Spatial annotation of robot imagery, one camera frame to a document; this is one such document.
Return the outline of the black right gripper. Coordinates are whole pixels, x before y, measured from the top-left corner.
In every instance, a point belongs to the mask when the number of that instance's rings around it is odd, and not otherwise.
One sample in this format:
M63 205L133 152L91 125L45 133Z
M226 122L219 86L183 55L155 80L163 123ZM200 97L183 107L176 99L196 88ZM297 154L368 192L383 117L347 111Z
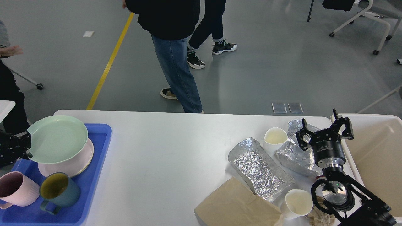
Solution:
M333 109L335 121L328 130L310 131L307 122L303 118L302 128L296 132L299 147L306 151L313 150L315 164L320 168L331 166L341 167L346 163L346 158L341 145L341 140L353 140L353 129L348 117L338 116Z

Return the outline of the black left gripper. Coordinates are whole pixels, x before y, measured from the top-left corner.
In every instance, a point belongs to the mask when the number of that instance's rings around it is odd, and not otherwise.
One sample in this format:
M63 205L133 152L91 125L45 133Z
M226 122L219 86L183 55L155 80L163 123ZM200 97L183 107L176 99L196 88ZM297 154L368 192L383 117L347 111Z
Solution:
M28 131L11 135L1 130L0 132L0 167L8 166L18 159L29 160L33 157L25 151L31 148L31 134Z

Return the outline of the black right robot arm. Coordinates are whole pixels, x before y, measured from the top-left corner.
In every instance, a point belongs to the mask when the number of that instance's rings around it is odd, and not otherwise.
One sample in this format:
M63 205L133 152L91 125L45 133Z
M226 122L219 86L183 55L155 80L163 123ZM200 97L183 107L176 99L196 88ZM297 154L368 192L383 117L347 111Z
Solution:
M312 148L313 160L323 172L311 187L315 207L333 215L340 226L393 226L396 219L391 207L343 171L346 163L341 140L353 140L353 128L348 117L339 117L329 128L312 132L302 119L302 128L295 133L302 150Z

